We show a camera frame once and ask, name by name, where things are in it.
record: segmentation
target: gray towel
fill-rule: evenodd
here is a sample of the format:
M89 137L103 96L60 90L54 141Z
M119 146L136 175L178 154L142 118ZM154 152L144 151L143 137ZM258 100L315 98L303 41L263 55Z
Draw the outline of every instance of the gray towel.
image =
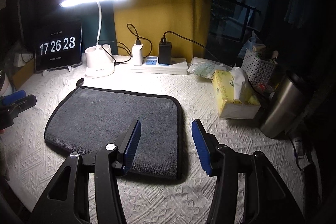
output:
M87 154L115 141L134 119L142 133L131 172L179 179L183 114L170 96L81 86L57 106L44 138L68 152Z

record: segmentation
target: clock digit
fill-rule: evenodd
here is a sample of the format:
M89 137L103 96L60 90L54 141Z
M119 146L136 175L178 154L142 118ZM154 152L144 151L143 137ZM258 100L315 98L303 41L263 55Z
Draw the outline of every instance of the clock digit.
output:
M46 46L45 51L44 51L44 54L46 54L46 53L47 53L47 50L48 50L49 42L44 43L44 45Z
M69 47L70 48L74 48L75 47L75 38L74 37L70 37L70 43L69 43Z
M50 52L54 52L55 51L55 41L52 41L51 43L50 43L50 46L52 45L52 48L51 48L51 50L50 50Z
M56 51L59 51L61 49L61 40L56 41Z
M64 49L64 50L67 50L67 49L69 48L69 47L68 47L69 39L64 38L64 41L63 41L63 42L65 43L63 49Z

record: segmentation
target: power socket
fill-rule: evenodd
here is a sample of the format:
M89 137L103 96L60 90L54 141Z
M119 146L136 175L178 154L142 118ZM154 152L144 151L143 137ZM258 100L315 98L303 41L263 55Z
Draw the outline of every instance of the power socket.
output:
M25 61L25 62L28 62L30 61L32 58L33 58L33 54L32 53L23 53L22 54L22 57L21 57L21 53L20 52L16 52L15 55L14 55L14 66L15 67L23 67L26 63L22 60Z

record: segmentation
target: silver screw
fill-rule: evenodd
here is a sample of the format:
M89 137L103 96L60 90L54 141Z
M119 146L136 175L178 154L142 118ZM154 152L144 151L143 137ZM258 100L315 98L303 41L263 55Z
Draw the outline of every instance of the silver screw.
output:
M116 145L114 143L109 143L107 146L106 146L106 149L107 150L114 150L116 148Z
M70 154L70 158L77 158L79 156L79 153L78 152L72 152L71 154Z

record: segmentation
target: white charger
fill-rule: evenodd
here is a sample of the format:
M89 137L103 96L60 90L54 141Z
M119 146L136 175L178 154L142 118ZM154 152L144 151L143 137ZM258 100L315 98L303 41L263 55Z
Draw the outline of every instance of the white charger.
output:
M134 66L142 65L143 62L142 46L143 44L141 44L140 40L137 39L132 47L132 60Z

